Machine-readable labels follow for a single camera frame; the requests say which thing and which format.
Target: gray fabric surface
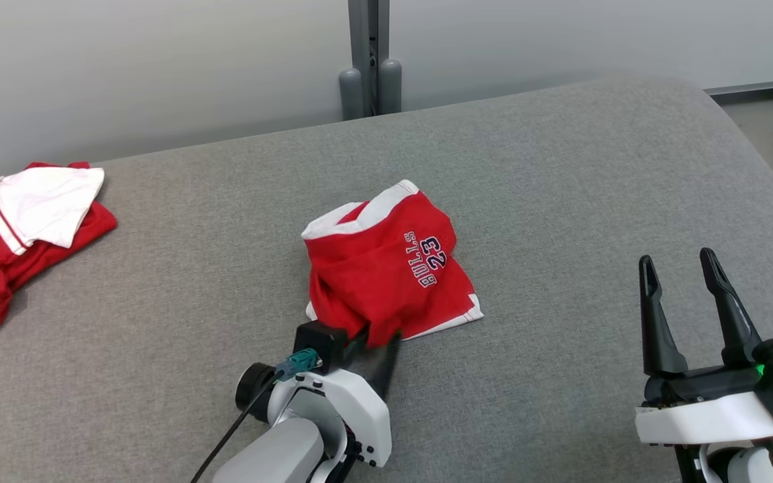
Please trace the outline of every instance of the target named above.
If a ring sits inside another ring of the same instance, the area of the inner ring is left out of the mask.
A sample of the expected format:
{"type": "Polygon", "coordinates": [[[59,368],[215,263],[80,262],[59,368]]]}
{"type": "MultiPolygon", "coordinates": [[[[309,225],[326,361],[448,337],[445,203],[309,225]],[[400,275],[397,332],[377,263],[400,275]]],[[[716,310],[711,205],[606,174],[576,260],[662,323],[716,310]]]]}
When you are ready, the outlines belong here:
{"type": "MultiPolygon", "coordinates": [[[[0,329],[0,481],[184,481],[305,321],[304,226],[402,178],[453,219],[486,317],[405,343],[393,456],[349,482],[672,481],[641,445],[637,260],[721,361],[699,248],[773,337],[773,174],[677,80],[627,78],[102,163],[119,228],[0,329]]],[[[248,421],[209,475],[264,430],[248,421]]]]}

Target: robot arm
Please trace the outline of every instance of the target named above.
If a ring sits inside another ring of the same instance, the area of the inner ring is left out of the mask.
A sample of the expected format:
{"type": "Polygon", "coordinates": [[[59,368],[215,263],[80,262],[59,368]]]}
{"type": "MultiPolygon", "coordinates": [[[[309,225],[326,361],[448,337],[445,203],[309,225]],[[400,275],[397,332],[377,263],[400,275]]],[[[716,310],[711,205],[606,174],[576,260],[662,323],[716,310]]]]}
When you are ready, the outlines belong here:
{"type": "Polygon", "coordinates": [[[763,342],[715,253],[700,251],[721,321],[723,365],[689,370],[660,306],[652,259],[640,260],[643,372],[635,425],[641,442],[672,446],[683,483],[773,481],[773,339],[763,342]],[[751,440],[753,447],[709,444],[751,440]]]}
{"type": "Polygon", "coordinates": [[[383,467],[393,449],[384,397],[400,336],[377,349],[365,379],[343,367],[367,335],[349,341],[342,330],[309,322],[298,327],[288,361],[252,364],[240,377],[236,403],[270,429],[226,462],[214,483],[341,483],[354,462],[383,467]],[[284,376],[277,381],[277,374],[284,376]]]}

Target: white robot arm casing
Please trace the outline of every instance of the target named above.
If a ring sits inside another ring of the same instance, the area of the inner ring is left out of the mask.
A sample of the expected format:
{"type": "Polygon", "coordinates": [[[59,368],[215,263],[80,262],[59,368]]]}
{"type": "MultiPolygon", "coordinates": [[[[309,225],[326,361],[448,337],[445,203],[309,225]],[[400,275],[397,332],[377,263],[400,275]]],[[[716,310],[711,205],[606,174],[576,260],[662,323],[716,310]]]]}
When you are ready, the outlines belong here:
{"type": "MultiPolygon", "coordinates": [[[[353,372],[337,369],[325,376],[302,372],[289,381],[279,382],[273,388],[267,407],[267,419],[271,425],[295,416],[293,411],[296,410],[289,405],[301,390],[322,394],[344,424],[354,432],[356,441],[362,446],[364,461],[372,466],[384,466],[393,452],[389,409],[365,379],[353,372]]],[[[323,428],[321,433],[326,439],[323,428]]]]}
{"type": "Polygon", "coordinates": [[[642,443],[707,444],[773,437],[773,418],[753,392],[668,409],[638,407],[642,443]]]}

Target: gray cylinder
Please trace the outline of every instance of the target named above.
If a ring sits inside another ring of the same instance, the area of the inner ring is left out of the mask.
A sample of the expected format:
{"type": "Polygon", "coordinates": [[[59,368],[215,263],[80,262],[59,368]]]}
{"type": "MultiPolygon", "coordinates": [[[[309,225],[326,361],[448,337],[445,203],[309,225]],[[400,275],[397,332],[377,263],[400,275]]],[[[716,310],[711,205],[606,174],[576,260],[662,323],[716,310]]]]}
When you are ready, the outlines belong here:
{"type": "Polygon", "coordinates": [[[381,114],[401,112],[401,64],[392,58],[378,67],[378,110],[381,114]]]}
{"type": "Polygon", "coordinates": [[[338,89],[342,96],[342,119],[362,118],[362,74],[356,68],[347,68],[338,75],[338,89]]]}

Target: white wall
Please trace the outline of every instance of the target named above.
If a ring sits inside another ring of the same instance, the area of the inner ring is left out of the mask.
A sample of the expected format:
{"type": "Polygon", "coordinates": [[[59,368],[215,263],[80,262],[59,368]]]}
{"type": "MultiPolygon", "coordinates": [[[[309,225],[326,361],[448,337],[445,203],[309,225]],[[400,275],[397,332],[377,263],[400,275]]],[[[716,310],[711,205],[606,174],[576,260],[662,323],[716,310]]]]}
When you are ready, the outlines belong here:
{"type": "Polygon", "coordinates": [[[635,71],[773,82],[773,0],[390,0],[405,110],[635,71]]]}
{"type": "Polygon", "coordinates": [[[0,174],[341,119],[346,0],[0,0],[0,174]]]}

